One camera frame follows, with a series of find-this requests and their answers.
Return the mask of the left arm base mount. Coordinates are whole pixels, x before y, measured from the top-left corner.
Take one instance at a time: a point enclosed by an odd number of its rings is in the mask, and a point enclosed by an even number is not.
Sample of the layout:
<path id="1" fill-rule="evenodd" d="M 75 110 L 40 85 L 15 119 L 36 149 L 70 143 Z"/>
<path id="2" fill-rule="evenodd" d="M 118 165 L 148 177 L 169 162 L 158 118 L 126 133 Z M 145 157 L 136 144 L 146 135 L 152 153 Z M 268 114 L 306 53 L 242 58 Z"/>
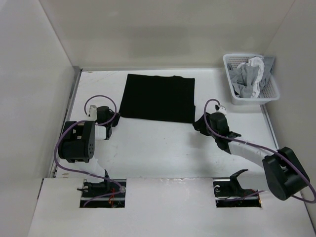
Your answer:
<path id="1" fill-rule="evenodd" d="M 80 208 L 125 208 L 126 190 L 120 192 L 116 183 L 85 181 L 83 187 L 77 190 L 81 192 Z"/>

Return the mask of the black tank top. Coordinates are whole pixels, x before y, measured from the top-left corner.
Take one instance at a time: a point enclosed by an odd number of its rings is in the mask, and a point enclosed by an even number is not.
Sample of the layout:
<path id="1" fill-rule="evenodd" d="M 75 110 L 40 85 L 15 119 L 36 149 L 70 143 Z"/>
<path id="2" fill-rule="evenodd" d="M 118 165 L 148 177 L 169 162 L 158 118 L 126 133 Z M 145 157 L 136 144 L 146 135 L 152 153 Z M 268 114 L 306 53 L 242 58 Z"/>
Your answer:
<path id="1" fill-rule="evenodd" d="M 124 118 L 193 123 L 195 79 L 128 74 L 119 108 Z"/>

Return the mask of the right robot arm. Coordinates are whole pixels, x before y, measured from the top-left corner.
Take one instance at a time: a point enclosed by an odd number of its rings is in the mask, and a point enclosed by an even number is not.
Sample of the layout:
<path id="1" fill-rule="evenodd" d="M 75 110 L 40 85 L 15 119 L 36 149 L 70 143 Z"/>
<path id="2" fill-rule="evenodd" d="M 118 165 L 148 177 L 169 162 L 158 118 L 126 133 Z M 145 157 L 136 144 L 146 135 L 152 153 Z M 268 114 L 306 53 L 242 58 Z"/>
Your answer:
<path id="1" fill-rule="evenodd" d="M 260 167 L 264 171 L 263 184 L 265 190 L 279 200 L 290 197 L 308 202 L 295 196 L 302 189 L 315 189 L 310 179 L 292 149 L 284 147 L 279 150 L 244 141 L 241 134 L 230 130 L 226 116 L 223 113 L 205 113 L 193 123 L 199 133 L 214 138 L 217 147 L 230 154 L 242 157 Z"/>

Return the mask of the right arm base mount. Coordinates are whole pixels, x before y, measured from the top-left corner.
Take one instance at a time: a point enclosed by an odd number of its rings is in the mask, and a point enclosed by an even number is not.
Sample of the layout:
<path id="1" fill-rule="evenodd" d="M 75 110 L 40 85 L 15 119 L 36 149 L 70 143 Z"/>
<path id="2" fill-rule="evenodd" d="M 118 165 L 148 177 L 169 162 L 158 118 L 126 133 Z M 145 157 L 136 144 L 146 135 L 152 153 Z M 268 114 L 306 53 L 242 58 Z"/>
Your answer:
<path id="1" fill-rule="evenodd" d="M 259 194 L 249 196 L 257 192 L 254 189 L 244 189 L 237 180 L 248 169 L 235 172 L 230 177 L 213 179 L 215 205 L 217 208 L 258 207 L 261 208 Z"/>

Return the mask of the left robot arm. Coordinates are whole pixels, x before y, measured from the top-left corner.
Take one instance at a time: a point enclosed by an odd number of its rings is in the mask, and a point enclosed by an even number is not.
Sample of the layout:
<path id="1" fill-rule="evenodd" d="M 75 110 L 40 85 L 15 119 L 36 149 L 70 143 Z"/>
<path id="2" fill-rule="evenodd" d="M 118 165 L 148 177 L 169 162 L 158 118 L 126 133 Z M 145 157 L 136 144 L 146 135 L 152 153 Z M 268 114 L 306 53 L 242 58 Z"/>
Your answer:
<path id="1" fill-rule="evenodd" d="M 91 120 L 65 122 L 57 147 L 57 156 L 70 167 L 56 163 L 65 171 L 87 176 L 85 185 L 98 196 L 105 197 L 111 191 L 109 175 L 95 157 L 95 141 L 108 140 L 112 128 L 117 126 L 120 114 L 108 106 L 90 106 L 88 116 Z"/>

